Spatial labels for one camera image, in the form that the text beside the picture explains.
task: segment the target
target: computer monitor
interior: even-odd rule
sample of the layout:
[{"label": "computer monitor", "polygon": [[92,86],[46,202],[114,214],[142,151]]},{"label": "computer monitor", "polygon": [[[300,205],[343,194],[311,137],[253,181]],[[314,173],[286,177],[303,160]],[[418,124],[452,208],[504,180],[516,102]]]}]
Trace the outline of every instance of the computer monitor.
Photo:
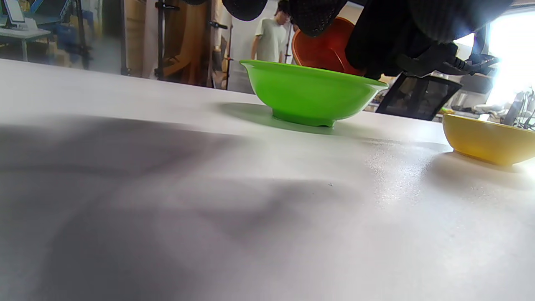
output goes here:
[{"label": "computer monitor", "polygon": [[7,22],[5,27],[14,27],[16,24],[23,24],[26,22],[22,9],[20,9],[17,0],[1,0],[2,11],[7,12]]}]

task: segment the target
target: bowl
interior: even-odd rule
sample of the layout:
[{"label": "bowl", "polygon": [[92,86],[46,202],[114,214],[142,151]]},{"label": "bowl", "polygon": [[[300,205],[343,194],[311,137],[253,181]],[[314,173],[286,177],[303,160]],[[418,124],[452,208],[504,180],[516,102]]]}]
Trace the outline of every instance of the bowl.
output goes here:
[{"label": "bowl", "polygon": [[241,61],[256,95],[273,116],[310,126],[333,126],[362,111],[388,85],[369,78],[304,66]]},{"label": "bowl", "polygon": [[310,37],[297,31],[292,40],[295,61],[300,66],[364,75],[346,59],[346,45],[354,28],[351,21],[337,17],[320,36]]},{"label": "bowl", "polygon": [[449,144],[465,156],[501,166],[535,157],[533,131],[455,115],[444,115],[442,126]]}]

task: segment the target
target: bright window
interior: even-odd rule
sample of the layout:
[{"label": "bright window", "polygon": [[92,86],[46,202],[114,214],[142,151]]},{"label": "bright window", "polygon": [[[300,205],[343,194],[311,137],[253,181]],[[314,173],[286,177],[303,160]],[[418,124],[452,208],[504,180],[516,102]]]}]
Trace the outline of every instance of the bright window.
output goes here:
[{"label": "bright window", "polygon": [[488,104],[512,102],[516,93],[535,86],[535,11],[509,14],[491,24],[490,54],[499,57],[499,73]]}]

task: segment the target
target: red bowl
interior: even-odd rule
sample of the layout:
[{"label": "red bowl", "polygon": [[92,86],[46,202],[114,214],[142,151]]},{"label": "red bowl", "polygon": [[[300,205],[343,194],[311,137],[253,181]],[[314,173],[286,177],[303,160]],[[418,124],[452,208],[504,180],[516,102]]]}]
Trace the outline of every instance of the red bowl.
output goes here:
[{"label": "red bowl", "polygon": [[363,76],[364,71],[353,68],[346,59],[345,48],[354,27],[349,20],[337,17],[318,37],[297,31],[292,41],[295,61],[301,66]]}]

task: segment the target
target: office chair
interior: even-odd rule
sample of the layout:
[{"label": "office chair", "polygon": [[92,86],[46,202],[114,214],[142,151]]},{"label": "office chair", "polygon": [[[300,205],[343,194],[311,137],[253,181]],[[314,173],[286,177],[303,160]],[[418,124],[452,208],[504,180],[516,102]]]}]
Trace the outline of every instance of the office chair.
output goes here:
[{"label": "office chair", "polygon": [[461,87],[461,84],[444,78],[401,74],[376,112],[431,121]]}]

